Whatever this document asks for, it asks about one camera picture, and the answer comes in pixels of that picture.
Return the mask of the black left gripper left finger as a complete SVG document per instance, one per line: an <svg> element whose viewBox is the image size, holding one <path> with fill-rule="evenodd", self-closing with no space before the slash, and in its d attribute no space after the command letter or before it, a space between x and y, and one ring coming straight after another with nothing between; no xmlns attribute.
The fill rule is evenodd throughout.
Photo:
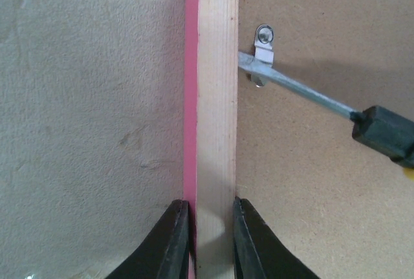
<svg viewBox="0 0 414 279"><path fill-rule="evenodd" d="M114 279L187 278L189 203L172 201L139 247L107 277Z"/></svg>

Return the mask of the pink picture frame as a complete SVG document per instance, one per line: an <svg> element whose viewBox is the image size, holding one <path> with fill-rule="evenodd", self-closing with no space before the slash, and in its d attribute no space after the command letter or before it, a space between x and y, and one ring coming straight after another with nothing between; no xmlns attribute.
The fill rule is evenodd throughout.
<svg viewBox="0 0 414 279"><path fill-rule="evenodd" d="M413 277L413 172L350 121L237 68L256 28L274 67L359 111L413 118L413 0L185 0L184 195L197 278L233 278L232 203L248 199L320 278Z"/></svg>

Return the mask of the yellow screwdriver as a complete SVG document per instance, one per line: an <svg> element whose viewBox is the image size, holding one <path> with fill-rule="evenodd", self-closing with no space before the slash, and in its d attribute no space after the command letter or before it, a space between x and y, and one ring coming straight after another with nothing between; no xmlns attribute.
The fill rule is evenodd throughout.
<svg viewBox="0 0 414 279"><path fill-rule="evenodd" d="M238 53L242 70L278 84L354 123L352 138L388 157L413 179L413 121L381 106L357 111L285 76L253 55Z"/></svg>

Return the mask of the silver frame retaining clip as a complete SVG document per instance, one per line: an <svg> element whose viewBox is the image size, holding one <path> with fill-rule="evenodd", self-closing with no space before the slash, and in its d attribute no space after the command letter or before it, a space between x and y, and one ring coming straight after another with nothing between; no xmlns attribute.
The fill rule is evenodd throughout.
<svg viewBox="0 0 414 279"><path fill-rule="evenodd" d="M272 27L266 24L262 24L257 27L254 47L255 58L265 65L272 67L274 61L274 30Z"/></svg>

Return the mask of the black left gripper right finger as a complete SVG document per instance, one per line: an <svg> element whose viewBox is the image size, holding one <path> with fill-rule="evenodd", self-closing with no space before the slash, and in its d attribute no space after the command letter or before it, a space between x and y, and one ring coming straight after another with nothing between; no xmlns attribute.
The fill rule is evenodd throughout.
<svg viewBox="0 0 414 279"><path fill-rule="evenodd" d="M236 278L317 278L272 232L247 199L235 198L234 265Z"/></svg>

